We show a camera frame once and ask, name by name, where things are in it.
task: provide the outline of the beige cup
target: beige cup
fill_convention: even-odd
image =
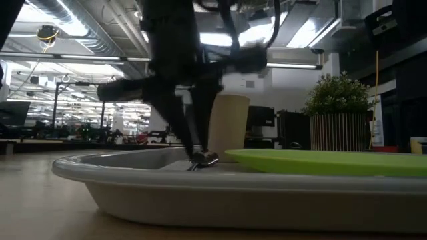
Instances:
[[[427,137],[411,137],[411,153],[422,154],[420,142],[427,142]]]
[[[249,98],[240,95],[217,95],[209,127],[208,149],[218,154],[222,163],[234,162],[224,153],[243,149],[248,118]]]

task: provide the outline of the wooden table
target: wooden table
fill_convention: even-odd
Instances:
[[[51,173],[55,159],[99,152],[106,151],[0,156],[0,239],[427,239],[427,236],[191,229],[130,223],[98,211],[84,184]]]

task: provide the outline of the black robotic arm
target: black robotic arm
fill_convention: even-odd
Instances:
[[[207,149],[209,120],[216,95],[223,89],[220,80],[227,73],[256,73],[266,67],[267,48],[277,36],[280,22],[280,1],[274,0],[274,33],[266,45],[240,47],[230,7],[234,1],[218,0],[218,7],[202,7],[218,12],[232,38],[228,56],[210,62],[207,50],[200,42],[192,0],[143,0],[142,30],[146,31],[151,47],[150,70],[145,79],[106,83],[98,87],[101,101],[142,99],[150,103],[174,129],[191,161],[209,165],[218,160]],[[177,85],[191,87],[195,125],[201,152],[194,153],[189,126],[183,112],[181,97],[175,95]]]

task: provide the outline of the white tray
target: white tray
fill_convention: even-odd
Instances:
[[[52,171],[84,182],[106,213],[140,223],[427,233],[425,178],[250,173],[237,163],[188,167],[182,148],[167,148],[65,157]]]

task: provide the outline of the green plate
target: green plate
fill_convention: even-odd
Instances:
[[[427,176],[427,155],[299,150],[227,150],[241,164],[267,173]]]

